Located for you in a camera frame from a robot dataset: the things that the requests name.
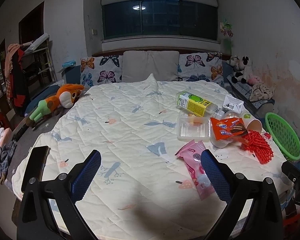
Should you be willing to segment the clear jelly cup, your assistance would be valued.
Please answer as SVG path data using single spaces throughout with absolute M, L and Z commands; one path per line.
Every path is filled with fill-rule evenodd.
M 228 119 L 228 118 L 240 118 L 241 115 L 234 112 L 234 111 L 227 111 L 224 115 L 223 115 L 223 119 Z
M 226 146 L 228 146 L 230 143 L 233 142 L 232 139 L 217 140 L 214 135 L 210 137 L 210 141 L 211 144 L 213 144 L 213 146 L 215 146 L 216 148 L 225 148 Z

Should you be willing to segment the pink snack wrapper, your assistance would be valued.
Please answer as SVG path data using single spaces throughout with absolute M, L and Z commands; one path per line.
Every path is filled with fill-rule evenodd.
M 201 153 L 204 150 L 206 150 L 206 147 L 202 141 L 195 142 L 191 140 L 175 154 L 177 158 L 184 161 L 200 200 L 204 200 L 215 191 L 201 165 Z

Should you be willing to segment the green plastic basket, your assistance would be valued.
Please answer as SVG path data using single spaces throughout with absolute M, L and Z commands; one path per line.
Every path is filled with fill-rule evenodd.
M 284 118 L 275 113 L 266 113 L 265 130 L 272 136 L 275 144 L 288 161 L 298 162 L 300 160 L 299 137 Z

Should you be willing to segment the orange snack wrapper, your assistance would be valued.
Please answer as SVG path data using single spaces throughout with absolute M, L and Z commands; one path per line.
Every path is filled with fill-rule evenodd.
M 228 140 L 246 135 L 247 129 L 241 118 L 226 118 L 218 120 L 210 118 L 216 140 Z

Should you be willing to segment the red foam fruit net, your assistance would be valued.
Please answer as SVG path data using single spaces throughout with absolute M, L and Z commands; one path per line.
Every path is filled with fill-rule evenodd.
M 243 139 L 245 144 L 242 143 L 241 148 L 254 155 L 260 164 L 267 164 L 274 157 L 270 145 L 258 131 L 249 130 Z

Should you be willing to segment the clear plastic tray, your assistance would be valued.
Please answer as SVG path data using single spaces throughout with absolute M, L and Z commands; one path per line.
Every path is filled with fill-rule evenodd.
M 203 141 L 210 140 L 210 119 L 198 116 L 178 117 L 177 138 L 181 141 Z

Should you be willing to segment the white paper cup green logo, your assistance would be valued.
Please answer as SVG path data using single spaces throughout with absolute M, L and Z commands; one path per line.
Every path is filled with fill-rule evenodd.
M 249 113 L 248 111 L 244 111 L 241 114 L 241 118 L 247 130 L 256 131 L 259 133 L 262 132 L 262 123 L 251 113 Z

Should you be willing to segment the green yellow drink bottle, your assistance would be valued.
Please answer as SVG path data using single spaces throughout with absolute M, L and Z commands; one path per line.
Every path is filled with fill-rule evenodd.
M 187 91 L 177 93 L 175 101 L 178 107 L 198 117 L 221 119 L 225 114 L 215 103 Z

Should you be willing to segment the white small carton box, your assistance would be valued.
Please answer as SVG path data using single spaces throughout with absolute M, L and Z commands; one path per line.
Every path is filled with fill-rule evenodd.
M 233 96 L 226 95 L 223 101 L 222 109 L 223 111 L 233 111 L 237 114 L 241 114 L 244 107 L 244 102 Z

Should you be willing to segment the spotted beige cloth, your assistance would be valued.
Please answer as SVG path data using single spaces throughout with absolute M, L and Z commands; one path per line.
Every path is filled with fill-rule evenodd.
M 260 100 L 270 100 L 274 94 L 274 88 L 268 87 L 265 83 L 258 83 L 253 85 L 251 94 L 249 96 L 250 102 L 257 102 Z

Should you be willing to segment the butterfly pillow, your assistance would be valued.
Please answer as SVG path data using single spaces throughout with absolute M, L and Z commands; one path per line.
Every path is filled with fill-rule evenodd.
M 80 82 L 85 88 L 122 81 L 123 56 L 111 55 L 81 59 Z
M 178 80 L 196 82 L 204 80 L 223 86 L 222 53 L 180 54 L 178 64 Z

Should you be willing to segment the left butterfly pillow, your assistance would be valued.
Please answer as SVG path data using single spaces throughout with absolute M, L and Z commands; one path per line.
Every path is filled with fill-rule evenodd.
M 122 81 L 123 56 L 111 55 L 81 59 L 80 82 L 85 88 Z

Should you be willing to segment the clothes rack with clothes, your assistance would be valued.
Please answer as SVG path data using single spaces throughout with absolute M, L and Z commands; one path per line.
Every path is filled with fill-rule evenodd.
M 6 95 L 15 113 L 23 116 L 30 102 L 57 81 L 50 53 L 50 35 L 7 48 L 4 77 Z

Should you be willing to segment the grey pillow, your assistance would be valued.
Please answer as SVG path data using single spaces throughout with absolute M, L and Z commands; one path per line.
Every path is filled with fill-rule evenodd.
M 139 82 L 146 80 L 151 74 L 157 81 L 177 81 L 178 63 L 178 51 L 125 51 L 122 81 Z

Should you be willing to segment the hanging flower decoration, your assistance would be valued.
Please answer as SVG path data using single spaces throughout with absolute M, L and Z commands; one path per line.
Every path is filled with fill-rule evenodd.
M 220 22 L 219 28 L 224 36 L 224 41 L 230 50 L 232 48 L 231 39 L 234 35 L 232 32 L 232 24 L 230 24 L 227 20 L 223 20 L 222 22 Z

